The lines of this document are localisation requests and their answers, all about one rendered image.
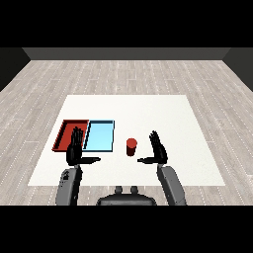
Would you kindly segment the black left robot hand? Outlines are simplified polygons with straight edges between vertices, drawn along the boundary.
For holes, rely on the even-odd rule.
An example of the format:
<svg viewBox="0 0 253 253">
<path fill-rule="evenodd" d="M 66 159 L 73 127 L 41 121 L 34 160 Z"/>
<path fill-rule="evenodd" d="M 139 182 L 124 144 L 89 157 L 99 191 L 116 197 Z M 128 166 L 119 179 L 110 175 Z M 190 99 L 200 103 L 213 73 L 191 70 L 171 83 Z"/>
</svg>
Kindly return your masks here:
<svg viewBox="0 0 253 253">
<path fill-rule="evenodd" d="M 83 130 L 77 126 L 71 134 L 71 142 L 67 146 L 66 162 L 69 166 L 80 164 L 92 164 L 100 161 L 100 157 L 83 157 L 82 156 Z"/>
</svg>

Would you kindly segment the light blue shallow open box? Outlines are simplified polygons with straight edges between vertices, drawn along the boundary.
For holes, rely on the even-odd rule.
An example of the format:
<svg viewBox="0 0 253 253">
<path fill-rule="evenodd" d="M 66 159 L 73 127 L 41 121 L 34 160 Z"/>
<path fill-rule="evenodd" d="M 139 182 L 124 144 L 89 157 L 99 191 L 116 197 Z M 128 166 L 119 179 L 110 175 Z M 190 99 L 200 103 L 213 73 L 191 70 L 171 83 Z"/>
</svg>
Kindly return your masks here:
<svg viewBox="0 0 253 253">
<path fill-rule="evenodd" d="M 92 120 L 88 124 L 83 144 L 84 152 L 112 152 L 115 122 L 113 120 Z"/>
</svg>

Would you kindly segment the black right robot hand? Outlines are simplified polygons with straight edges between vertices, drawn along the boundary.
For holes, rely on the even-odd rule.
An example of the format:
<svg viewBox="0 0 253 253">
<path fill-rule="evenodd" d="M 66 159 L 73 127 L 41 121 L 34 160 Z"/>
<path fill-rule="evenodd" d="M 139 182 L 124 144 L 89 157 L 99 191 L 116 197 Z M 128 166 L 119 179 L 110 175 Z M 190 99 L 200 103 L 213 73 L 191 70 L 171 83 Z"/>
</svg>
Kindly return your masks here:
<svg viewBox="0 0 253 253">
<path fill-rule="evenodd" d="M 155 130 L 149 135 L 149 140 L 153 149 L 153 156 L 138 158 L 137 161 L 144 164 L 166 164 L 168 161 L 167 152 L 164 145 L 160 141 L 158 133 Z"/>
</svg>

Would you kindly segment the red shallow open box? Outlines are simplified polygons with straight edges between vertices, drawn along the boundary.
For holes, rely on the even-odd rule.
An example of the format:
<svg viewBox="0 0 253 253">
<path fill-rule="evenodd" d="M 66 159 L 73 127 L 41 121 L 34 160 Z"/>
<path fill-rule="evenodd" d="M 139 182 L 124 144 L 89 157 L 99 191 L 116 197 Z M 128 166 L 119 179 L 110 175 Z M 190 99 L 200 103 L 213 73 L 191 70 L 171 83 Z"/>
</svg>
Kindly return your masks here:
<svg viewBox="0 0 253 253">
<path fill-rule="evenodd" d="M 77 127 L 80 128 L 83 133 L 86 133 L 88 123 L 88 120 L 64 120 L 55 139 L 52 151 L 66 152 L 68 145 L 71 143 L 71 134 L 73 130 Z"/>
</svg>

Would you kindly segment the dark grey robot body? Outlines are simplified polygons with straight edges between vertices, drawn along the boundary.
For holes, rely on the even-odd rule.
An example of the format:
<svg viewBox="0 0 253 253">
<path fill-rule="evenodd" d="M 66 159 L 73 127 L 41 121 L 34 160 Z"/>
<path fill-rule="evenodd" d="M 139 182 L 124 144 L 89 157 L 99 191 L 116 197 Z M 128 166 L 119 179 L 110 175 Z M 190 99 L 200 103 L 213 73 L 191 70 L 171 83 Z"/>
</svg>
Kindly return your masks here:
<svg viewBox="0 0 253 253">
<path fill-rule="evenodd" d="M 100 198 L 97 206 L 156 206 L 153 198 L 141 195 L 137 186 L 130 187 L 130 193 L 124 194 L 122 186 L 116 186 L 112 195 Z"/>
</svg>

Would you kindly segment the red can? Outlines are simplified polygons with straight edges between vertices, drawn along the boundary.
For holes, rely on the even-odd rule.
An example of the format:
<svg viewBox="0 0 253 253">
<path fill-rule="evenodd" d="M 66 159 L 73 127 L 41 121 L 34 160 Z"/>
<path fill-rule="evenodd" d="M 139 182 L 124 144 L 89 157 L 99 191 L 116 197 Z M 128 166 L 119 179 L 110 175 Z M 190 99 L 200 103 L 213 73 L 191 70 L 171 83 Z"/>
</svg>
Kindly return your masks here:
<svg viewBox="0 0 253 253">
<path fill-rule="evenodd" d="M 136 146 L 137 146 L 137 141 L 134 138 L 129 138 L 126 141 L 126 155 L 127 156 L 134 156 Z"/>
</svg>

